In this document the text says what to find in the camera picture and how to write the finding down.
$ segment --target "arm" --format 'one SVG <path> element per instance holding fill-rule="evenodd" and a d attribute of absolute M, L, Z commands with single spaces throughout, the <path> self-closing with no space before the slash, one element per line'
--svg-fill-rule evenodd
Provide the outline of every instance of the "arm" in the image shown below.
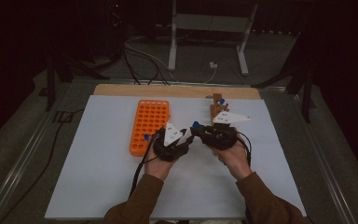
<path fill-rule="evenodd" d="M 147 159 L 156 155 L 150 150 Z M 145 174 L 142 176 L 130 198 L 107 211 L 104 224 L 148 224 L 149 217 L 156 206 L 164 180 L 167 178 L 174 162 L 155 159 L 145 163 Z"/>
<path fill-rule="evenodd" d="M 225 164 L 238 180 L 237 186 L 246 200 L 251 223 L 302 223 L 301 212 L 290 203 L 276 197 L 254 173 L 246 160 L 244 146 L 237 142 L 227 150 L 213 148 L 213 154 Z"/>

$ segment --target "white triangular piece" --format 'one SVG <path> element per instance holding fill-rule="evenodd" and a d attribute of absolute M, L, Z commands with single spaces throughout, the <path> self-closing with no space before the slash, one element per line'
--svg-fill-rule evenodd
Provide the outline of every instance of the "white triangular piece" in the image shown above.
<path fill-rule="evenodd" d="M 172 142 L 178 140 L 182 137 L 182 133 L 177 130 L 171 123 L 167 122 L 167 126 L 165 128 L 165 137 L 164 137 L 164 146 L 169 146 Z"/>
<path fill-rule="evenodd" d="M 251 119 L 251 118 L 249 116 L 242 116 L 242 115 L 233 114 L 233 113 L 230 113 L 227 111 L 222 111 L 213 119 L 213 123 L 229 124 L 229 123 L 234 123 L 234 122 L 238 122 L 238 121 L 245 121 L 248 119 Z"/>

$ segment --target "blue cap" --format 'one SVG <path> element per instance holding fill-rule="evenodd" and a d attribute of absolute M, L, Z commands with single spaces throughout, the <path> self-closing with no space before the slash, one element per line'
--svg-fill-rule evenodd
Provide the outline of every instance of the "blue cap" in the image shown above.
<path fill-rule="evenodd" d="M 194 121 L 193 128 L 198 128 L 200 126 L 198 121 Z"/>

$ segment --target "orange plastic rack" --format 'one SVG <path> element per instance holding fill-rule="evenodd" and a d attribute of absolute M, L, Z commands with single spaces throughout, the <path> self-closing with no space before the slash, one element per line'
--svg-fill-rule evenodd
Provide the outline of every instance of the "orange plastic rack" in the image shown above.
<path fill-rule="evenodd" d="M 133 123 L 130 153 L 143 156 L 147 149 L 145 134 L 152 135 L 165 128 L 170 118 L 170 102 L 161 100 L 140 100 Z"/>

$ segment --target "long sleeve shirt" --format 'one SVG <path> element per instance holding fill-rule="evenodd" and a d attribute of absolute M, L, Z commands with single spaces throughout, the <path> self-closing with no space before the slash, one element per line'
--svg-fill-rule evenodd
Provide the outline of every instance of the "long sleeve shirt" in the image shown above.
<path fill-rule="evenodd" d="M 164 182 L 152 175 L 143 175 L 130 198 L 110 208 L 104 224 L 148 224 Z M 285 200 L 276 197 L 256 173 L 237 182 L 254 224 L 298 224 L 301 212 Z"/>

